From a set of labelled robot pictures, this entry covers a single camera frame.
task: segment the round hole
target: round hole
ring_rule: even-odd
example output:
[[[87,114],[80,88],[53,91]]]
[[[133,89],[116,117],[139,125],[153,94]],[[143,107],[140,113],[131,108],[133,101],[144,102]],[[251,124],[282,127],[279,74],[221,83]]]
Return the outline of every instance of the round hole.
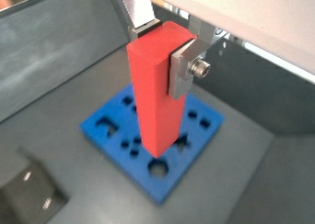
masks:
[[[191,119],[196,119],[196,117],[197,117],[197,112],[196,112],[196,111],[189,111],[189,112],[188,112],[188,117],[189,117]]]
[[[127,148],[129,146],[129,142],[128,141],[123,141],[120,144],[121,148]]]
[[[141,138],[139,136],[133,138],[133,143],[141,144]]]
[[[211,122],[207,121],[205,119],[201,119],[199,124],[204,129],[207,129],[211,126]]]
[[[139,150],[137,149],[132,149],[131,150],[131,156],[135,158],[135,157],[137,157],[137,155],[139,155]]]
[[[148,164],[149,174],[156,177],[165,177],[168,166],[164,160],[153,159]]]
[[[131,97],[125,96],[125,97],[123,98],[123,103],[124,103],[125,105],[129,105],[132,102],[133,102],[133,99],[132,99]]]

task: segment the metal panel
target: metal panel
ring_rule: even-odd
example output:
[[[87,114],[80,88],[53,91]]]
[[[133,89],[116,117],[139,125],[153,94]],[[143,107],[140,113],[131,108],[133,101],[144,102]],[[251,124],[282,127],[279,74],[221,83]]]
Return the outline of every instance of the metal panel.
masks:
[[[127,41],[109,0],[43,0],[0,33],[0,121]]]
[[[165,0],[315,74],[314,0]]]
[[[45,223],[67,203],[67,197],[57,189],[45,169],[36,161],[0,189],[0,206],[4,205],[8,214],[0,207],[0,224],[43,224]]]

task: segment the gray tabletop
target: gray tabletop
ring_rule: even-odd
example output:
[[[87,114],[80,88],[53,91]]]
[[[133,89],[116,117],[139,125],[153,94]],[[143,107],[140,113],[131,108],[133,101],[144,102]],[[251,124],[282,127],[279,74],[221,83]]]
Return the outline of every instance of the gray tabletop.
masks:
[[[1,164],[19,147],[43,162],[71,198],[51,224],[225,223],[274,135],[193,86],[192,93],[225,121],[171,196],[156,206],[79,129],[129,81],[121,48],[0,124],[0,151],[9,154]]]

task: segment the white overhead panel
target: white overhead panel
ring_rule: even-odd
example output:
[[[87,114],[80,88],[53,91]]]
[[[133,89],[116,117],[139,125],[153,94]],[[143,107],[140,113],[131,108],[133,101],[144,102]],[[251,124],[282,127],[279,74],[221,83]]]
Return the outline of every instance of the white overhead panel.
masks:
[[[315,74],[315,0],[164,0]]]

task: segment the hole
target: hole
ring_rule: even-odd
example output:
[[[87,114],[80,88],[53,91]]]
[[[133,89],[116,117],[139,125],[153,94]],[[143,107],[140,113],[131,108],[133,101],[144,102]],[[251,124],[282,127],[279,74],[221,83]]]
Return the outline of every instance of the hole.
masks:
[[[207,121],[205,119],[201,119],[199,124],[204,129],[207,129],[211,126],[211,122]]]
[[[111,137],[116,133],[116,131],[119,130],[119,127],[115,125],[115,123],[105,116],[101,117],[100,120],[95,124],[96,124],[96,126],[104,125],[108,127],[108,130],[107,130],[108,137]]]
[[[139,136],[133,138],[133,143],[141,144],[141,138]]]
[[[125,97],[123,98],[123,103],[124,103],[125,105],[129,105],[132,102],[133,102],[133,99],[132,99],[129,96],[125,96]]]
[[[139,155],[139,150],[137,149],[132,149],[131,150],[131,156],[135,158],[135,157],[137,157],[137,155]]]
[[[191,143],[187,142],[187,134],[176,139],[173,146],[177,147],[179,152],[183,152],[187,147],[191,147]]]
[[[197,112],[196,112],[196,111],[189,111],[189,112],[188,112],[188,117],[189,117],[191,119],[196,119],[196,117],[197,117]]]
[[[120,144],[121,148],[127,148],[129,146],[129,142],[124,140]]]
[[[136,106],[133,105],[133,112],[136,113]]]
[[[149,174],[156,177],[165,177],[168,166],[164,160],[153,159],[148,164]]]

